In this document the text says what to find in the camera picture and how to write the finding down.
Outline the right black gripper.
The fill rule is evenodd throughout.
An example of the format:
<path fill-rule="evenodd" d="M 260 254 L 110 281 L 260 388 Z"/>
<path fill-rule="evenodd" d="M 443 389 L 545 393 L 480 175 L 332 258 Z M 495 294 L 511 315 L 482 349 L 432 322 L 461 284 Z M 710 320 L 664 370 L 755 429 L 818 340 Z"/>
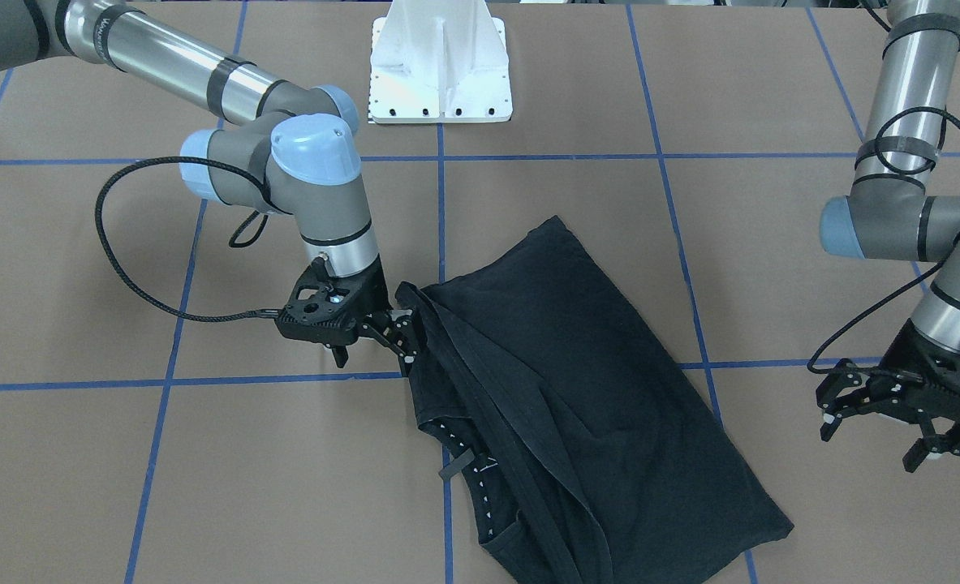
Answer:
<path fill-rule="evenodd" d="M 339 369 L 347 365 L 347 346 L 360 336 L 397 355 L 402 377 L 410 376 L 420 353 L 414 313 L 391 309 L 379 258 L 361 273 L 345 277 L 329 273 L 324 259 L 313 259 L 275 324 L 287 339 L 327 345 Z"/>

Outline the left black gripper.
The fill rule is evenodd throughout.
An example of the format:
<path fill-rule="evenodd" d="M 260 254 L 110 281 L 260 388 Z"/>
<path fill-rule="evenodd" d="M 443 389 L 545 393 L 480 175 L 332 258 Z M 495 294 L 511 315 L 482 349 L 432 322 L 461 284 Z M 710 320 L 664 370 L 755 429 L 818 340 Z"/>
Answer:
<path fill-rule="evenodd" d="M 815 389 L 822 413 L 820 438 L 829 441 L 843 421 L 876 414 L 901 423 L 898 404 L 916 415 L 922 436 L 902 458 L 903 469 L 914 473 L 925 461 L 945 454 L 960 456 L 960 350 L 925 336 L 907 320 L 876 367 L 861 367 L 840 359 L 824 371 Z M 933 417 L 954 422 L 936 432 Z"/>

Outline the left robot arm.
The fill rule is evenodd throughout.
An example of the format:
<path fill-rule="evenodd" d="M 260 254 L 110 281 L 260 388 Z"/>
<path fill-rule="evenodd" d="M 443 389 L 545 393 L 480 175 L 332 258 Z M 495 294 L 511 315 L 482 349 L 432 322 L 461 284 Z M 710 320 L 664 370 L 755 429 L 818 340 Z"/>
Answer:
<path fill-rule="evenodd" d="M 928 263 L 900 291 L 928 288 L 876 365 L 822 368 L 817 349 L 807 369 L 822 376 L 822 440 L 856 415 L 916 425 L 902 459 L 913 473 L 960 456 L 960 119 L 947 106 L 960 1 L 891 1 L 876 19 L 887 36 L 872 114 L 850 193 L 821 212 L 820 242 L 834 256 Z"/>

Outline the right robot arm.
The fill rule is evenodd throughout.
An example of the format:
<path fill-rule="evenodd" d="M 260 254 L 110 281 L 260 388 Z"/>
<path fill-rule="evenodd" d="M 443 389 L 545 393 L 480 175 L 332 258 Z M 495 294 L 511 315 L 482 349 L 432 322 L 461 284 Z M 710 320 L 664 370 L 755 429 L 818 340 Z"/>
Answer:
<path fill-rule="evenodd" d="M 347 347 L 368 337 L 409 375 L 423 344 L 411 311 L 390 303 L 355 147 L 359 115 L 346 92 L 302 88 L 124 1 L 0 1 L 0 71 L 59 56 L 123 71 L 232 125 L 197 131 L 178 156 L 132 163 L 102 185 L 95 230 L 131 292 L 183 320 L 271 320 L 286 339 L 326 347 L 338 368 Z M 121 178 L 165 164 L 178 166 L 203 200 L 250 209 L 262 225 L 271 216 L 294 219 L 308 266 L 282 307 L 194 315 L 132 281 L 106 237 L 105 199 Z"/>

